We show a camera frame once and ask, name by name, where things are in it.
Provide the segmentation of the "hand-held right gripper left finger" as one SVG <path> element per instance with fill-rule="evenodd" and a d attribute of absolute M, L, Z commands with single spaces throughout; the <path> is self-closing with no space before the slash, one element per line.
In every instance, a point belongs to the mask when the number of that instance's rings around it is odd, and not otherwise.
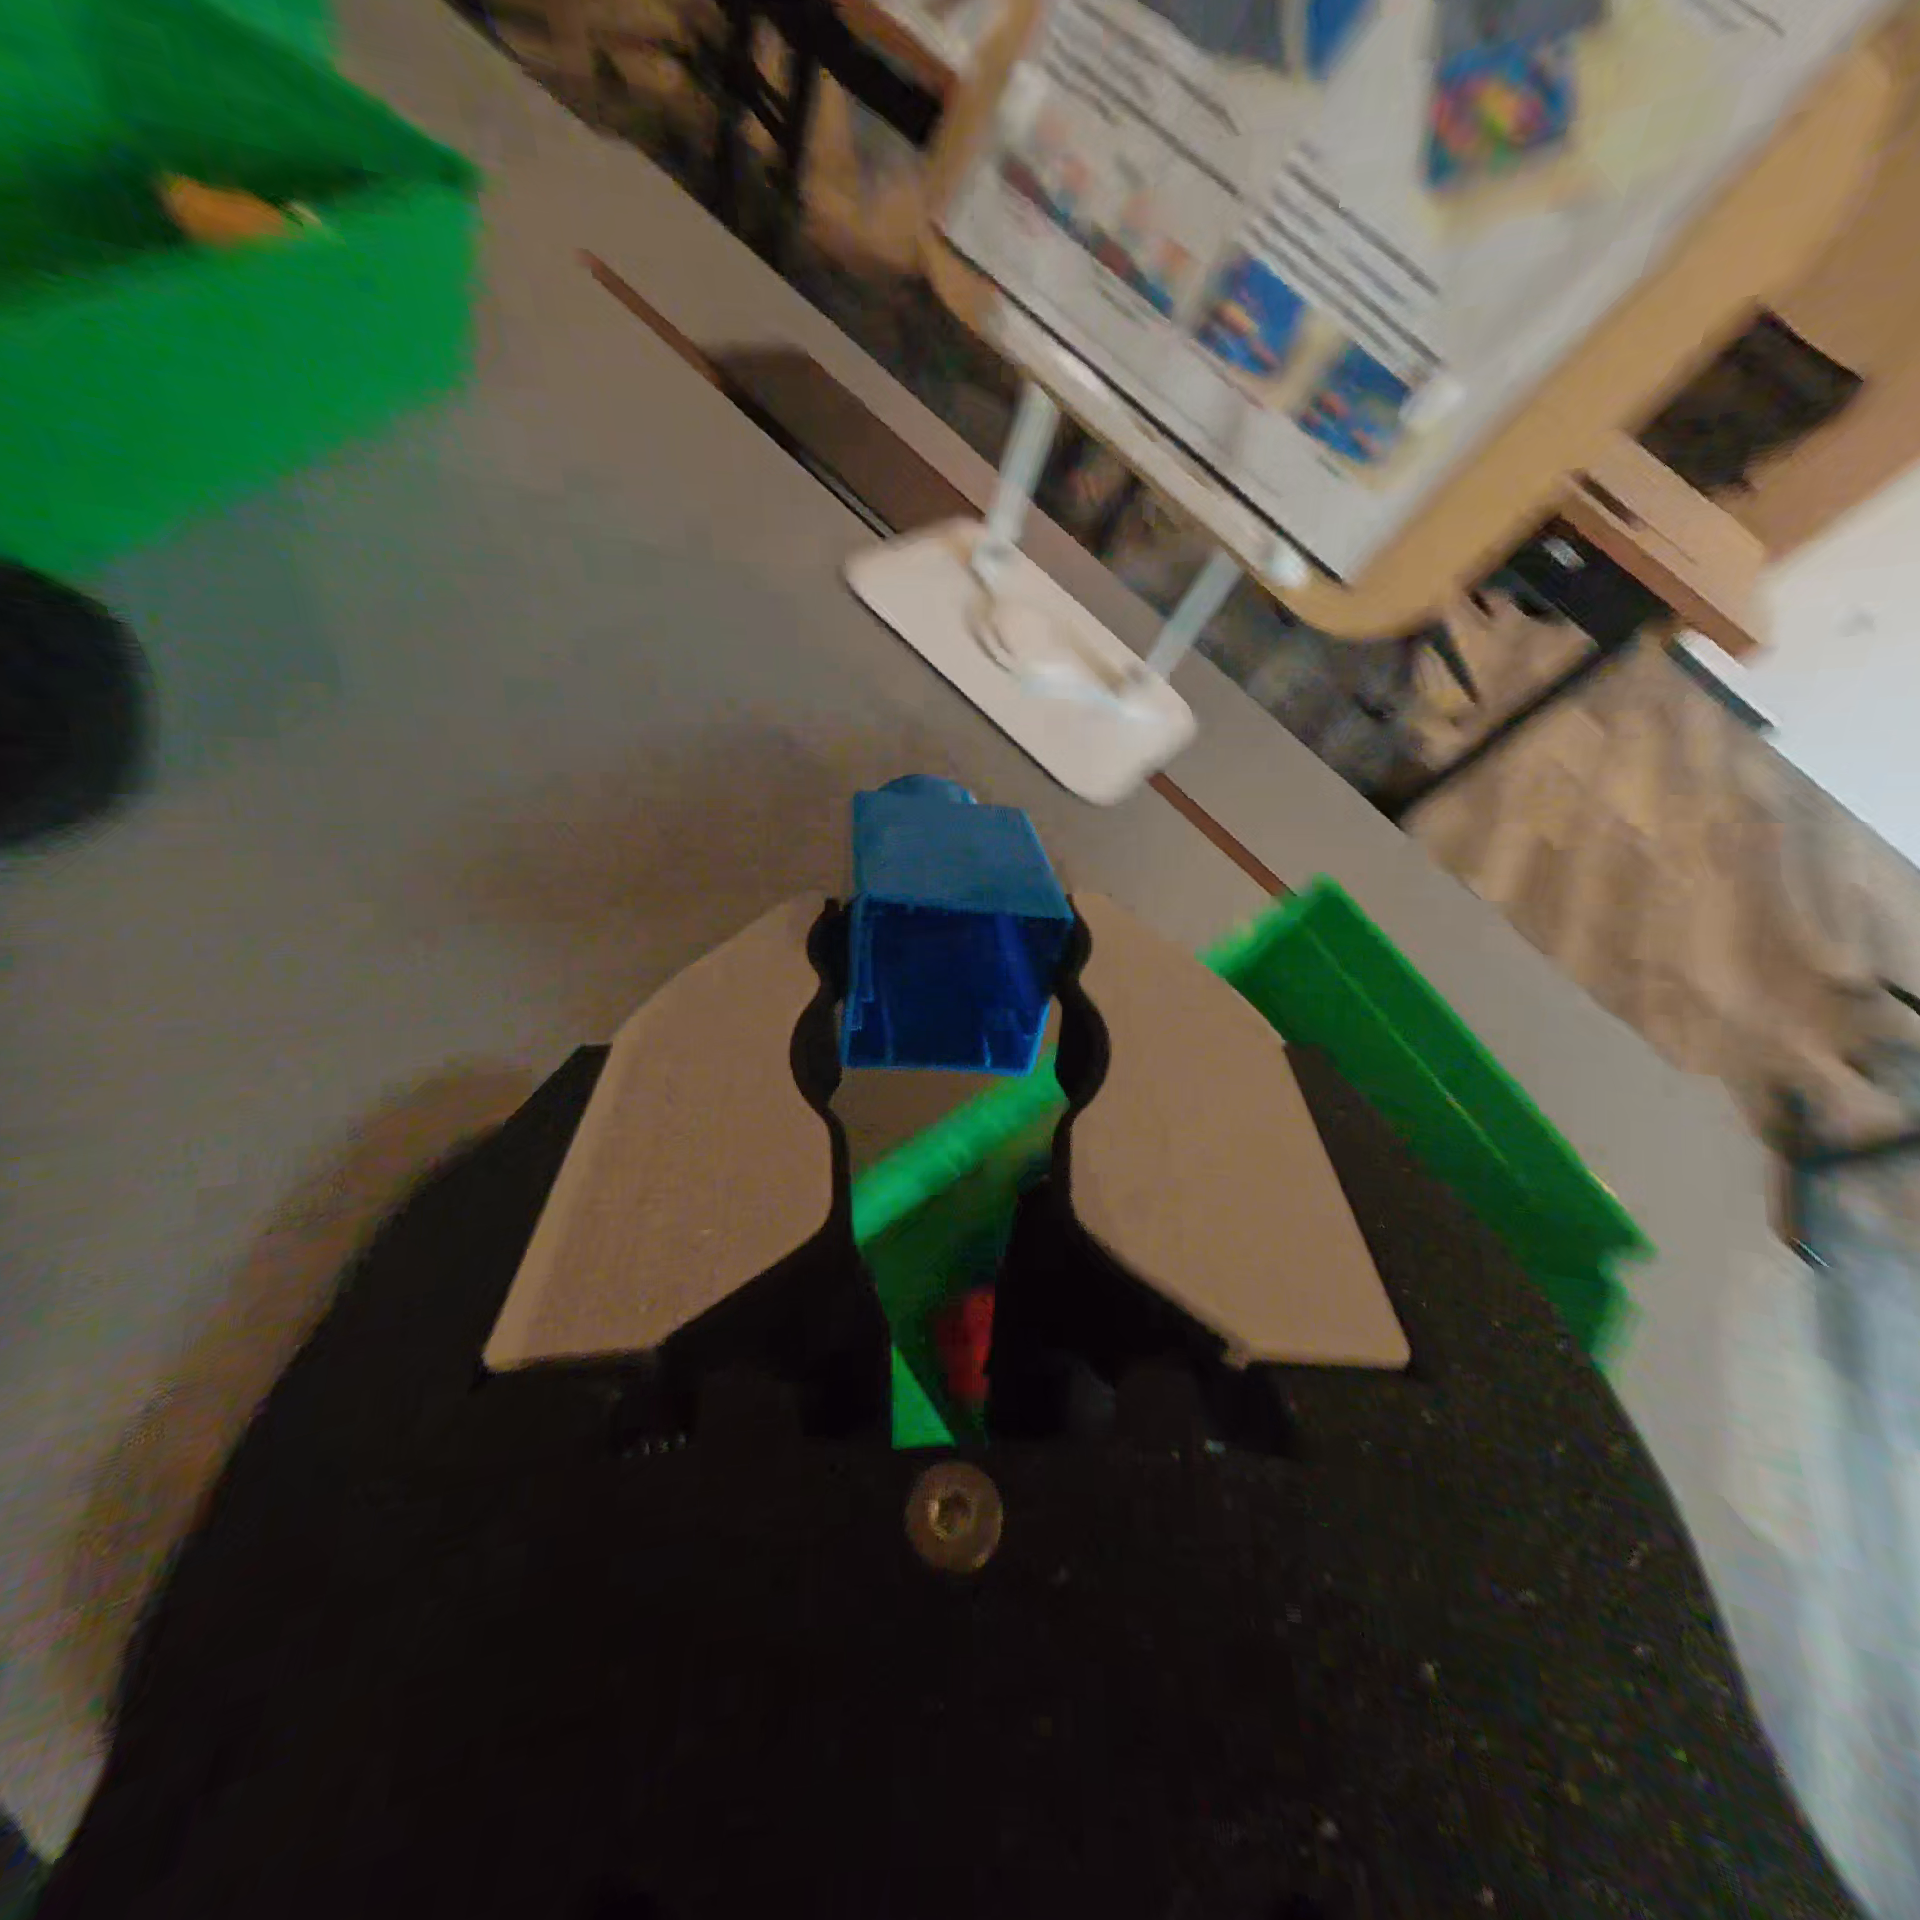
<path fill-rule="evenodd" d="M 484 1339 L 489 1374 L 660 1356 L 829 1227 L 829 933 L 829 898 L 788 898 L 616 1027 Z"/>

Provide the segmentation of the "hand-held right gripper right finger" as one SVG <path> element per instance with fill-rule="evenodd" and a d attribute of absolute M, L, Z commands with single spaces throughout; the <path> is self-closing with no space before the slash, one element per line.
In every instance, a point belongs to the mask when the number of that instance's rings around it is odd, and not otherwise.
<path fill-rule="evenodd" d="M 1403 1374 L 1411 1347 L 1273 1026 L 1199 957 L 1078 894 L 1108 1039 L 1069 1124 L 1075 1223 L 1231 1365 Z"/>

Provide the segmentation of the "green plastic bin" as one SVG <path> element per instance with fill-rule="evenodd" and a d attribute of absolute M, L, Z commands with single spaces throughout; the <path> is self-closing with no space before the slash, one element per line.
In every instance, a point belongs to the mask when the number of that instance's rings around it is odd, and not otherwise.
<path fill-rule="evenodd" d="M 6 6 L 2 550 L 59 579 L 457 387 L 483 179 L 226 6 Z M 319 232 L 204 248 L 186 177 Z"/>
<path fill-rule="evenodd" d="M 1611 1368 L 1635 1308 L 1625 1270 L 1655 1248 L 1608 1186 L 1328 876 L 1206 948 L 1219 974 L 1288 1044 L 1322 1049 L 1394 1139 L 1439 1181 Z M 887 1152 L 852 1182 L 856 1248 L 892 1338 L 891 1443 L 949 1448 L 980 1436 L 984 1394 L 946 1383 L 937 1325 L 988 1289 L 1017 1200 L 1066 1110 L 1052 1049 Z"/>

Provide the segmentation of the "pile of mega blocks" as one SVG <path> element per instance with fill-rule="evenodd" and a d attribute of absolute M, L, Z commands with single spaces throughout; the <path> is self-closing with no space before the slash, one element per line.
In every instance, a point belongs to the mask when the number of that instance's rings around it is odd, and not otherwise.
<path fill-rule="evenodd" d="M 979 1419 L 991 1400 L 995 1286 L 973 1286 L 935 1315 L 935 1359 L 946 1401 Z"/>

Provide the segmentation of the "blue mega block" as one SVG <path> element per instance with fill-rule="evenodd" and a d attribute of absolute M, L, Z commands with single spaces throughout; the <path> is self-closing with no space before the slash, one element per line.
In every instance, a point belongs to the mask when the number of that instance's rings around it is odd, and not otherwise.
<path fill-rule="evenodd" d="M 1073 924 L 1022 810 L 945 778 L 856 794 L 842 1067 L 1028 1077 Z"/>

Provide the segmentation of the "heap of mega block towers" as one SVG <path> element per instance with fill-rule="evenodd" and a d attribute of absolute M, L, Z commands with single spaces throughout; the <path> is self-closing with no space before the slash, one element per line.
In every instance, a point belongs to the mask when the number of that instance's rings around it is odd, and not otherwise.
<path fill-rule="evenodd" d="M 204 248 L 264 246 L 324 227 L 304 204 L 277 204 L 235 186 L 186 177 L 160 177 L 154 195 L 172 227 Z"/>

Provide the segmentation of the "black mesh pad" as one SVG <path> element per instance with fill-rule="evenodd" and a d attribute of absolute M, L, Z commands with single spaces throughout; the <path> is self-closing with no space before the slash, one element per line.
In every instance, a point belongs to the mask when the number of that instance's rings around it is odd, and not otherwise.
<path fill-rule="evenodd" d="M 2 853 L 92 830 L 148 783 L 151 680 L 117 612 L 2 563 Z"/>

